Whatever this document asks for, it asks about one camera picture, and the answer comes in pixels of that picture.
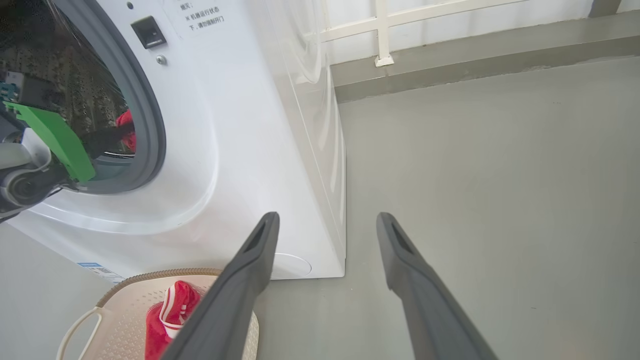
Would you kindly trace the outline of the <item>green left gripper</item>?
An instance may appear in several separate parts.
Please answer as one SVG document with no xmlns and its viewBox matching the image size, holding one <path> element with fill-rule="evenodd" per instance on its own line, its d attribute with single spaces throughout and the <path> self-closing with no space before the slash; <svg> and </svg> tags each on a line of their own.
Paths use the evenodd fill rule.
<svg viewBox="0 0 640 360">
<path fill-rule="evenodd" d="M 96 176 L 91 158 L 99 158 L 123 137 L 134 133 L 133 123 L 88 132 L 80 137 L 57 113 L 5 101 L 8 110 L 17 111 L 18 120 L 34 130 L 35 134 L 65 166 L 71 180 L 88 182 Z"/>
</svg>

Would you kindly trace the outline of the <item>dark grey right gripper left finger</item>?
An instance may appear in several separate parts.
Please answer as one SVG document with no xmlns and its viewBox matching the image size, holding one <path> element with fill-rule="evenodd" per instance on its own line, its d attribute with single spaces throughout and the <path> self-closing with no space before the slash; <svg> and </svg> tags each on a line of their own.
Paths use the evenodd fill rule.
<svg viewBox="0 0 640 360">
<path fill-rule="evenodd" d="M 257 298 L 270 283 L 281 219 L 267 212 L 199 301 L 163 360 L 241 360 Z"/>
</svg>

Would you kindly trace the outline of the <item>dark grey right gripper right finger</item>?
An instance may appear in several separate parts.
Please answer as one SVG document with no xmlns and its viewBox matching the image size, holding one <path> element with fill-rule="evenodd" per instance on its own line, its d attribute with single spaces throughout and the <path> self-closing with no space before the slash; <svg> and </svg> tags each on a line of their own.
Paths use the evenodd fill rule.
<svg viewBox="0 0 640 360">
<path fill-rule="evenodd" d="M 494 360 L 496 354 L 393 214 L 376 233 L 387 287 L 400 298 L 417 360 Z"/>
</svg>

